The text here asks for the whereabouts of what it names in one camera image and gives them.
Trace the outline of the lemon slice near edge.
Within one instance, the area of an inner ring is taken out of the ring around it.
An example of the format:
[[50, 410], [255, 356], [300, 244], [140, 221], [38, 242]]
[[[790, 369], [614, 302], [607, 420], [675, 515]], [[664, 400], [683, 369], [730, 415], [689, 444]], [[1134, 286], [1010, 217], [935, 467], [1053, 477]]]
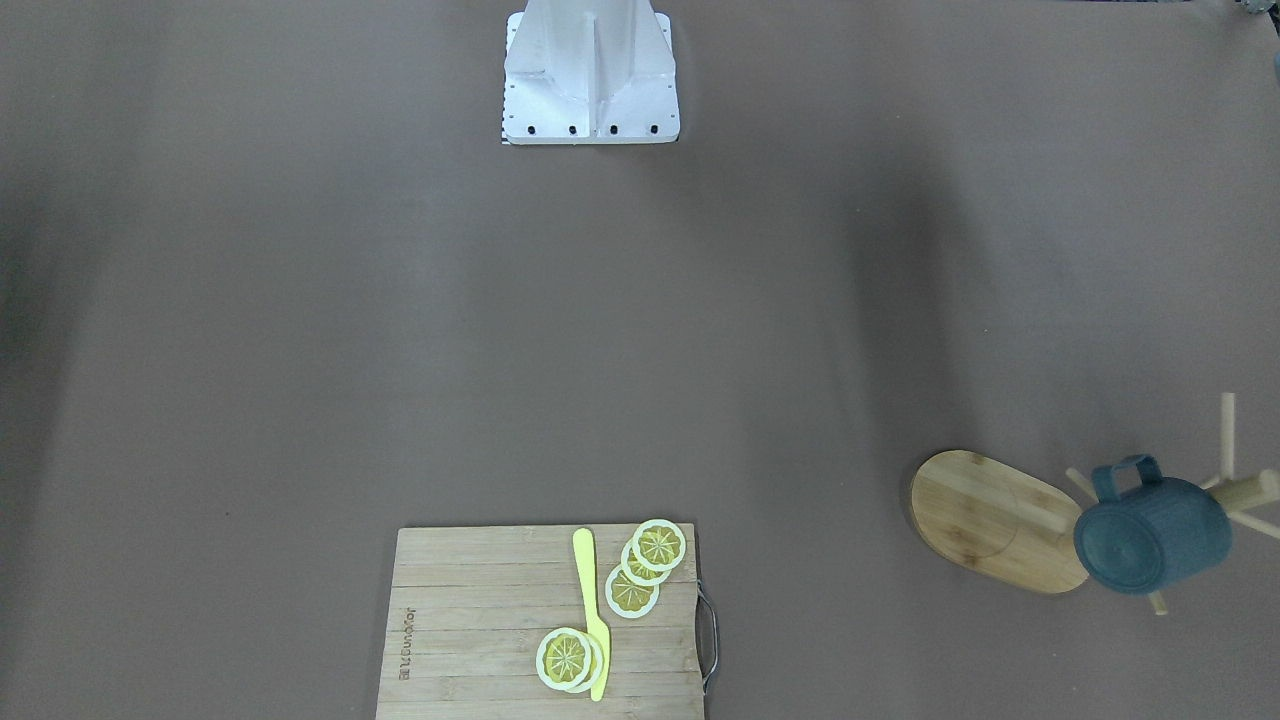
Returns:
[[652, 519], [635, 529], [631, 546], [634, 557], [641, 566], [648, 571], [664, 573], [675, 570], [684, 561], [689, 543], [678, 524]]

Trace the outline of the lemon slice far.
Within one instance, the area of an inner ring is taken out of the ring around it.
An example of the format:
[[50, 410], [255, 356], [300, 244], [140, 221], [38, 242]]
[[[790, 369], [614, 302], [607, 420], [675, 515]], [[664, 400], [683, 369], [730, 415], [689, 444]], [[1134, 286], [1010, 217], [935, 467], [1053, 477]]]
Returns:
[[622, 565], [614, 566], [608, 575], [605, 580], [605, 602], [618, 618], [644, 618], [655, 607], [660, 597], [660, 584], [639, 584], [623, 569]]

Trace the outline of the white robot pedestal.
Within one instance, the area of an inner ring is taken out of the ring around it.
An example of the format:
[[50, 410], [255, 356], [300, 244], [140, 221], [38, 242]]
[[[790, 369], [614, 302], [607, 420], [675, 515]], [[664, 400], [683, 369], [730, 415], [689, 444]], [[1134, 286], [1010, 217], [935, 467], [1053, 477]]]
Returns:
[[652, 3], [530, 1], [504, 41], [504, 143], [678, 140], [673, 26]]

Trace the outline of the wooden cup storage rack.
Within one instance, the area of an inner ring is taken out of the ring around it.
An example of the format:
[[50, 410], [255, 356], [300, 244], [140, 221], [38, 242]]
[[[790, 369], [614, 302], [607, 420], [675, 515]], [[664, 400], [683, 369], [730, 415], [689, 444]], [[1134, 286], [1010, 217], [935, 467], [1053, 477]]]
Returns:
[[[1276, 537], [1277, 525], [1258, 519], [1254, 511], [1277, 502], [1277, 471], [1268, 468], [1239, 477], [1235, 451], [1236, 397], [1228, 392], [1220, 398], [1219, 470], [1206, 480], [1189, 482], [1220, 502], [1233, 534], [1244, 527]], [[1088, 496], [1089, 506], [983, 454], [945, 450], [914, 471], [908, 483], [908, 516], [922, 541], [942, 559], [1020, 591], [1050, 597], [1074, 592], [1087, 582], [1101, 585], [1082, 566], [1073, 544], [1076, 519], [1097, 501], [1091, 471], [1068, 468], [1065, 473]], [[1125, 596], [1144, 598], [1155, 615], [1165, 616], [1167, 588]]]

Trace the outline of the yellow plastic knife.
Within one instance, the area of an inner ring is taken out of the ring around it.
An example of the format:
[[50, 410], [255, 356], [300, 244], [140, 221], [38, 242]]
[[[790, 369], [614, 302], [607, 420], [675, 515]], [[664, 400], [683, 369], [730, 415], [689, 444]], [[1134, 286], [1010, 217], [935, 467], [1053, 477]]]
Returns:
[[595, 536], [588, 527], [577, 528], [572, 534], [572, 550], [579, 584], [582, 596], [586, 633], [600, 646], [600, 674], [589, 689], [591, 702], [604, 700], [607, 682], [611, 674], [611, 629], [599, 610], [600, 583], [598, 580], [598, 561]]

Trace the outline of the lemon slice top pair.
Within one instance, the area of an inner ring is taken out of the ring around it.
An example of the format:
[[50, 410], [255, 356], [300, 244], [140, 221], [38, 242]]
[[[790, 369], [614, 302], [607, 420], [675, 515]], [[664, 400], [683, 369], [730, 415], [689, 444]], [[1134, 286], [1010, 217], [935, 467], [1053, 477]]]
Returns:
[[570, 687], [582, 680], [589, 661], [579, 633], [562, 626], [543, 637], [536, 651], [535, 671], [545, 687], [568, 693]]

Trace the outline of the lemon slice under knife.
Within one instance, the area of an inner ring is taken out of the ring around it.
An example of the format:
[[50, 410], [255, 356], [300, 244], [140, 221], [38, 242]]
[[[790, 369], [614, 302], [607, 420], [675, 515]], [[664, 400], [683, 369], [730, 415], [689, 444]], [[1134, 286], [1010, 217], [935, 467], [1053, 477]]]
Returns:
[[586, 650], [589, 664], [588, 664], [588, 671], [584, 675], [582, 680], [567, 689], [567, 692], [571, 694], [580, 694], [590, 691], [594, 687], [595, 682], [602, 675], [603, 662], [605, 660], [605, 651], [603, 650], [603, 647], [594, 635], [585, 632], [580, 632], [579, 634], [582, 637], [582, 644], [584, 648]]

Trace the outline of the dark blue cup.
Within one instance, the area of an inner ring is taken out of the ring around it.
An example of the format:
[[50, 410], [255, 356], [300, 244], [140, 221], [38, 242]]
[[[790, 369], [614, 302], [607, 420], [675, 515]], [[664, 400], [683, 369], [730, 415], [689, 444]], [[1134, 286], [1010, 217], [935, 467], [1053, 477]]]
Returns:
[[1216, 568], [1233, 550], [1226, 511], [1206, 489], [1167, 477], [1147, 454], [1097, 466], [1096, 503], [1073, 544], [1089, 577], [1121, 594], [1153, 594]]

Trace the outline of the wooden cutting board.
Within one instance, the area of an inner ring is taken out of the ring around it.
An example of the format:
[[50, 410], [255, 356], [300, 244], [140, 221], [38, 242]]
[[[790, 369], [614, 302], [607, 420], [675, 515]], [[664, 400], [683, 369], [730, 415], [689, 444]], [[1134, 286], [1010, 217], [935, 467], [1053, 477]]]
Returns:
[[590, 691], [550, 688], [538, 671], [553, 630], [588, 632], [575, 525], [420, 527], [396, 537], [379, 719], [703, 719], [716, 670], [716, 615], [685, 523], [682, 562], [649, 614], [622, 618], [608, 577], [637, 523], [594, 524], [596, 607], [611, 667]]

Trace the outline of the lemon slice middle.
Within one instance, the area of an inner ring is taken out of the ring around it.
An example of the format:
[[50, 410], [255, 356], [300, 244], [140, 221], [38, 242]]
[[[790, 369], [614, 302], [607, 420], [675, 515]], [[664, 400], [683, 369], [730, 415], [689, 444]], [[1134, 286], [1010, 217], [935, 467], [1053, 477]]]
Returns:
[[655, 571], [643, 562], [640, 562], [637, 555], [634, 551], [632, 541], [628, 541], [621, 551], [620, 566], [622, 568], [621, 574], [626, 577], [631, 583], [640, 587], [657, 587], [666, 582], [671, 570]]

